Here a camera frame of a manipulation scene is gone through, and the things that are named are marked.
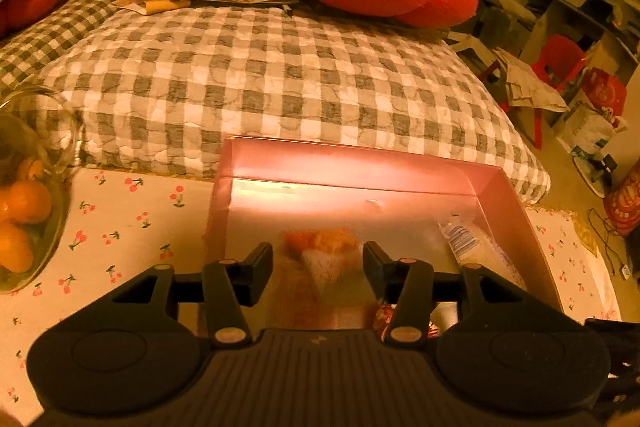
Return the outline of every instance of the orange fruit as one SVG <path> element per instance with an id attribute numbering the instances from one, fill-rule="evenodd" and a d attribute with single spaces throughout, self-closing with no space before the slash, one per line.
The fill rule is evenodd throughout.
<path id="1" fill-rule="evenodd" d="M 11 219 L 11 209 L 9 208 L 9 188 L 0 188 L 0 223 Z"/>
<path id="2" fill-rule="evenodd" d="M 18 166 L 15 173 L 15 179 L 19 182 L 25 180 L 36 180 L 42 178 L 44 174 L 44 165 L 42 160 L 36 158 L 25 158 Z"/>
<path id="3" fill-rule="evenodd" d="M 0 223 L 0 264 L 15 273 L 26 272 L 33 266 L 29 234 L 10 221 Z"/>
<path id="4" fill-rule="evenodd" d="M 9 188 L 11 218 L 18 223 L 34 225 L 43 222 L 51 212 L 51 194 L 42 183 L 27 180 Z"/>

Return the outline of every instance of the pink box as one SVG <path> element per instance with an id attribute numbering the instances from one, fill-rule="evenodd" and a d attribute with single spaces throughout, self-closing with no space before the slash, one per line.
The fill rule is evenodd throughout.
<path id="1" fill-rule="evenodd" d="M 392 259 L 413 257 L 436 271 L 457 272 L 438 227 L 452 212 L 494 238 L 533 295 L 562 309 L 540 244 L 504 172 L 437 156 L 229 137 L 210 203 L 207 262 L 242 261 L 260 241 L 274 245 L 271 281 L 260 303 L 246 309 L 252 331 L 370 327 L 377 304 L 364 274 L 318 301 L 304 274 L 278 254 L 282 232 L 350 227 L 362 243 L 376 241 Z"/>

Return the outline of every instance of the checkered cushion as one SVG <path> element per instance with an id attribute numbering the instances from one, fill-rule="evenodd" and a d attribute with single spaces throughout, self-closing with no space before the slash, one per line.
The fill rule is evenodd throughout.
<path id="1" fill-rule="evenodd" d="M 416 30 L 279 9 L 121 10 L 37 82 L 81 114 L 88 164 L 209 178 L 223 137 L 245 134 L 499 165 L 524 201 L 550 187 L 478 79 Z"/>
<path id="2" fill-rule="evenodd" d="M 113 15 L 115 0 L 70 0 L 0 47 L 0 91 L 13 89 Z"/>

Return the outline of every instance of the black cable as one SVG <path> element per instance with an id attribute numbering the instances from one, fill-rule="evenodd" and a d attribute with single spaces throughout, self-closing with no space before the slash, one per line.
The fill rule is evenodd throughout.
<path id="1" fill-rule="evenodd" d="M 605 229 L 605 231 L 607 232 L 607 235 L 605 238 L 602 237 L 602 235 L 600 234 L 600 232 L 596 229 L 596 227 L 593 224 L 593 221 L 591 220 L 591 213 L 594 213 L 596 216 L 598 216 L 598 219 L 602 222 L 602 225 Z M 607 260 L 609 261 L 609 264 L 611 265 L 611 274 L 615 275 L 616 274 L 616 268 L 613 265 L 613 261 L 611 260 L 610 256 L 609 256 L 609 252 L 613 253 L 617 258 L 618 261 L 620 262 L 620 268 L 622 269 L 623 266 L 625 266 L 626 263 L 624 263 L 622 261 L 622 258 L 619 256 L 618 252 L 616 252 L 615 250 L 613 250 L 613 248 L 611 248 L 609 246 L 609 237 L 611 237 L 611 235 L 617 235 L 618 237 L 620 237 L 620 234 L 616 231 L 615 227 L 609 222 L 609 218 L 604 218 L 602 217 L 598 211 L 591 207 L 589 209 L 589 213 L 587 214 L 587 219 L 589 221 L 589 224 L 591 225 L 591 228 L 593 229 L 593 232 L 596 233 L 596 235 L 598 236 L 599 240 L 602 241 L 602 243 L 604 244 L 604 255 L 607 258 Z"/>

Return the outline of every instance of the red plastic chair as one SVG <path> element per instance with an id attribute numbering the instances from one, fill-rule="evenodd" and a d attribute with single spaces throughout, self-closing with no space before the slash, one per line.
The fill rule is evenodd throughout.
<path id="1" fill-rule="evenodd" d="M 545 84 L 561 92 L 580 73 L 587 61 L 580 46 L 562 35 L 551 35 L 531 69 Z M 557 83 L 553 83 L 549 73 Z M 534 145 L 542 149 L 542 110 L 534 110 Z"/>

